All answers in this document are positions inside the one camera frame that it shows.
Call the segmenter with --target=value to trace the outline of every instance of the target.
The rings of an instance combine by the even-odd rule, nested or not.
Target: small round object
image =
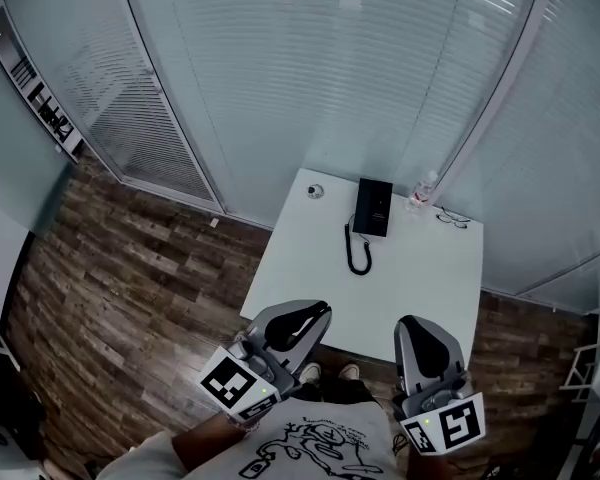
[[[316,183],[307,187],[307,195],[311,199],[320,199],[324,195],[324,189],[322,188],[322,185]]]

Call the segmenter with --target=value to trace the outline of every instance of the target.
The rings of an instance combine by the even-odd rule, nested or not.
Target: white table
[[[320,199],[306,195],[314,183],[324,188]],[[253,319],[274,304],[321,299],[333,309],[322,343],[391,362],[396,322],[412,314],[453,334],[468,363],[482,277],[482,224],[444,224],[436,208],[413,215],[393,194],[387,236],[368,237],[373,267],[361,277],[349,270],[344,239],[357,194],[357,183],[299,170],[240,314]],[[363,268],[363,240],[351,238],[354,264]]]

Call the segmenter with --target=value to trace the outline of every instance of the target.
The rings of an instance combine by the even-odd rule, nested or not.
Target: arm
[[[193,471],[208,460],[239,443],[246,432],[227,421],[223,412],[172,439],[173,449],[187,471]]]
[[[244,436],[245,431],[230,425],[220,412],[174,438],[160,432],[147,439],[109,464],[98,480],[181,480]]]
[[[423,457],[413,447],[409,450],[407,480],[451,480],[451,470],[444,457]]]

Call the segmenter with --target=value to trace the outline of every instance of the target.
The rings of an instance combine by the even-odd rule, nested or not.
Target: eyeglasses
[[[451,224],[453,222],[453,225],[460,229],[467,229],[467,222],[471,222],[471,219],[465,219],[464,217],[456,217],[451,215],[447,212],[447,210],[444,209],[444,206],[442,207],[442,213],[436,215],[436,218],[445,224]]]

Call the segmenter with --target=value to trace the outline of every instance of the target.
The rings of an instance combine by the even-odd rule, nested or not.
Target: metal frame
[[[558,307],[558,306],[555,306],[554,304],[551,304],[549,302],[543,302],[543,301],[540,301],[540,300],[534,300],[534,299],[532,299],[530,297],[524,297],[524,296],[521,296],[521,295],[512,295],[510,293],[501,292],[500,290],[496,290],[495,288],[489,288],[487,286],[481,286],[480,289],[482,291],[484,291],[484,292],[491,293],[492,295],[495,295],[497,297],[505,297],[507,299],[519,300],[520,302],[530,302],[531,304],[536,304],[538,306],[544,306],[547,309],[550,309],[551,311],[553,311],[554,313],[558,309],[560,309],[560,310],[563,310],[563,309],[567,310],[567,308],[565,308],[565,307]]]
[[[11,25],[11,28],[13,29],[13,33],[16,35],[16,38],[20,42],[20,46],[22,47],[22,51],[24,51],[25,55],[29,58],[29,62],[31,62],[31,65],[33,66],[33,68],[38,72],[38,76],[40,77],[40,79],[44,80],[44,77],[42,76],[42,72],[38,69],[38,66],[36,66],[35,62],[33,62],[31,54],[29,53],[29,50],[27,49],[27,45],[24,43],[24,41],[20,37],[20,33],[18,32],[18,28],[16,27],[15,23],[13,22],[13,19],[11,18],[11,13],[9,12],[9,7],[7,6],[6,0],[2,0],[2,4],[3,4],[3,7],[4,7],[4,12],[7,15],[7,19],[9,20],[9,24]],[[45,81],[45,85],[49,89],[49,92],[51,92],[51,94],[53,94],[53,91],[51,90],[51,87],[49,87],[49,84],[46,81]],[[58,105],[60,105],[60,101],[58,100],[58,98],[55,97],[55,95],[54,95],[54,98],[58,102]],[[120,176],[122,176],[122,172],[114,172],[114,170],[111,167],[109,167],[109,165],[105,161],[102,160],[102,155],[99,153],[99,148],[98,147],[94,147],[91,144],[91,142],[87,140],[87,137],[90,137],[91,135],[89,133],[87,133],[87,134],[82,133],[82,130],[79,129],[75,125],[76,120],[73,119],[73,118],[71,118],[69,116],[69,113],[66,112],[66,110],[64,108],[63,108],[63,112],[65,113],[65,115],[67,116],[67,119],[69,119],[69,121],[71,122],[71,124],[73,125],[73,127],[76,130],[80,131],[80,134],[82,135],[85,144],[87,144],[87,146],[89,146],[89,149],[91,149],[91,151],[93,151],[93,154],[107,168],[107,170],[109,171],[109,173],[111,174],[111,176],[113,176],[116,180],[122,182],[122,180],[120,179]]]
[[[187,139],[187,141],[189,142],[189,145],[191,146],[191,149],[193,150],[193,154],[196,155],[196,157],[198,158],[200,167],[202,168],[202,170],[205,173],[209,173],[209,176],[207,177],[207,181],[212,186],[216,195],[218,196],[220,205],[222,206],[222,208],[225,212],[225,215],[227,217],[232,217],[238,221],[250,222],[256,226],[265,227],[265,229],[271,229],[268,226],[263,226],[256,222],[245,220],[242,217],[237,217],[236,214],[234,213],[234,209],[232,208],[230,201],[237,201],[237,200],[239,200],[240,196],[236,192],[235,180],[233,180],[233,176],[231,176],[231,179],[233,181],[229,182],[229,183],[224,183],[222,189],[220,188],[216,178],[214,178],[214,176],[213,176],[214,169],[217,172],[229,172],[229,174],[230,174],[230,169],[229,169],[229,164],[227,163],[227,159],[226,159],[224,150],[219,142],[219,139],[217,136],[217,131],[215,129],[215,125],[214,125],[213,121],[211,120],[211,116],[209,115],[209,111],[206,107],[206,102],[204,104],[205,116],[198,119],[196,125],[197,126],[199,125],[203,128],[208,128],[209,130],[213,130],[213,134],[216,137],[216,141],[218,144],[219,153],[222,158],[222,166],[216,165],[215,168],[210,167],[209,162],[205,159],[205,155],[202,153],[202,148],[200,147],[200,144],[196,143],[195,139],[193,139],[193,137],[196,136],[196,133],[194,133],[194,130],[191,129],[191,127],[189,126],[189,124],[187,122],[187,119],[185,117],[185,110],[180,105],[178,98],[175,96],[176,92],[174,91],[174,89],[171,85],[171,82],[169,80],[169,77],[167,76],[167,71],[165,70],[165,67],[162,63],[162,59],[160,58],[159,52],[156,49],[156,45],[153,43],[153,41],[150,38],[150,34],[148,32],[149,26],[145,20],[143,13],[140,11],[140,9],[142,8],[140,1],[139,0],[127,0],[127,1],[129,3],[129,9],[131,11],[131,15],[133,16],[133,19],[136,22],[138,31],[140,32],[140,36],[142,37],[142,40],[144,42],[144,46],[147,50],[147,53],[149,54],[149,58],[151,59],[153,67],[156,70],[158,79],[160,80],[160,83],[162,84],[162,88],[164,89],[164,94],[171,105],[171,109],[173,110],[173,113],[176,116],[176,119],[180,123],[180,127],[182,128],[185,139]],[[193,74],[197,80],[197,75],[195,73],[195,70],[194,70]],[[200,93],[200,97],[204,101],[204,98],[201,93]]]
[[[143,190],[148,190],[147,188],[144,188],[147,186],[159,187],[160,192],[163,192],[163,193],[158,193],[159,195],[163,195],[170,199],[176,199],[176,197],[174,197],[174,196],[177,195],[180,202],[192,204],[194,206],[200,206],[207,210],[215,210],[216,212],[220,213],[221,215],[225,215],[225,211],[222,208],[220,201],[218,200],[218,196],[216,195],[215,191],[213,190],[213,187],[211,186],[211,184],[209,183],[209,180],[207,179],[207,175],[206,175],[205,171],[202,169],[200,162],[198,162],[196,155],[194,154],[193,150],[191,149],[191,145],[189,144],[189,141],[187,140],[187,138],[184,135],[184,132],[182,131],[180,122],[178,121],[177,117],[173,113],[171,104],[169,103],[169,100],[167,99],[167,96],[164,93],[164,89],[162,87],[160,79],[158,78],[158,75],[156,74],[155,67],[153,66],[153,63],[151,62],[151,58],[149,57],[147,48],[144,44],[142,36],[140,35],[140,30],[138,29],[138,24],[136,23],[133,13],[131,12],[131,6],[129,4],[129,0],[119,0],[119,1],[120,1],[120,5],[122,6],[122,11],[127,20],[127,24],[129,25],[129,28],[131,30],[131,34],[133,35],[133,38],[135,39],[136,44],[138,45],[138,50],[140,51],[140,56],[142,57],[142,61],[144,62],[145,66],[146,66],[147,74],[150,76],[151,81],[153,82],[153,85],[156,87],[156,92],[158,93],[158,95],[160,97],[160,101],[162,102],[164,108],[166,109],[167,114],[169,115],[169,118],[173,122],[174,128],[175,128],[176,132],[178,133],[178,137],[180,138],[182,145],[184,146],[189,157],[191,158],[191,162],[193,162],[193,165],[200,173],[200,177],[202,178],[202,181],[204,182],[206,189],[209,191],[209,194],[211,194],[211,197],[213,198],[213,202],[212,202],[212,204],[210,204],[209,201],[206,201],[202,198],[191,196],[189,194],[185,194],[185,193],[179,192],[177,190],[168,189],[166,187],[162,187],[159,185],[154,185],[152,183],[148,183],[148,182],[145,182],[142,180],[137,180],[136,178],[130,178],[128,176],[123,176],[123,180],[121,180],[121,181],[126,182],[127,184],[133,183],[135,186],[137,186],[138,188],[142,188]]]
[[[513,47],[507,65],[502,72],[502,76],[497,80],[489,101],[474,122],[468,127],[464,138],[459,141],[441,169],[442,176],[431,193],[431,197],[429,198],[430,204],[435,204],[437,199],[455,181],[464,164],[480,142],[480,139],[498,114],[509,90],[515,83],[527,55],[531,51],[531,46],[540,29],[540,24],[542,23],[544,11],[548,3],[549,0],[533,0],[527,19],[524,22],[518,41]]]
[[[600,343],[573,349],[573,351],[576,353],[576,356],[573,358],[573,362],[571,363],[571,368],[569,369],[567,379],[564,381],[564,384],[558,388],[558,391],[577,391],[575,398],[571,400],[572,403],[587,403],[596,399],[595,394],[593,397],[591,396],[591,391],[593,390],[593,377],[595,375],[596,364],[600,358],[596,353],[596,358],[593,362],[584,364],[584,375],[578,371],[578,361],[580,360],[581,352],[598,348],[600,348]],[[580,382],[580,384],[571,384],[573,377],[576,377],[576,380]],[[589,393],[587,393],[586,397],[583,397],[582,394],[586,390],[589,390]]]
[[[590,254],[586,258],[577,262],[575,265],[571,265],[567,268],[559,270],[558,272],[551,274],[549,277],[545,277],[544,279],[541,279],[540,281],[536,281],[535,283],[525,287],[523,290],[519,291],[517,293],[517,295],[524,296],[526,293],[532,292],[533,290],[536,290],[537,288],[540,288],[541,286],[545,286],[550,283],[553,283],[554,281],[557,281],[561,277],[569,275],[571,272],[578,270],[578,269],[584,267],[585,265],[588,265],[589,263],[598,259],[599,257],[600,257],[600,251],[598,251],[594,254]]]

